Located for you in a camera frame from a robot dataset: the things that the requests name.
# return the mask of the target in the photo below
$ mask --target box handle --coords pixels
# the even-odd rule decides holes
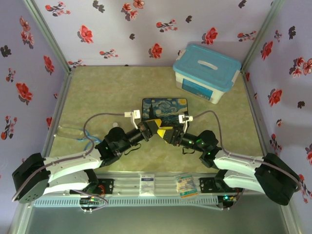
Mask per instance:
[[[201,64],[201,65],[204,65],[204,66],[207,66],[207,67],[210,67],[214,70],[217,70],[218,67],[212,65],[211,63],[208,63],[208,62],[205,62],[205,61],[202,61],[202,60],[198,60],[198,63]]]

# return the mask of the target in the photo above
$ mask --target purple wall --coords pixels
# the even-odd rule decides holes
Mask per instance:
[[[57,103],[54,93],[60,91],[65,72],[22,1],[3,1],[0,11],[0,233],[4,234],[17,206],[11,202],[15,193],[11,174],[23,159],[42,150],[47,118]]]
[[[247,73],[271,150],[300,174],[303,189],[293,201],[303,233],[312,233],[311,9],[311,0],[287,1]]]

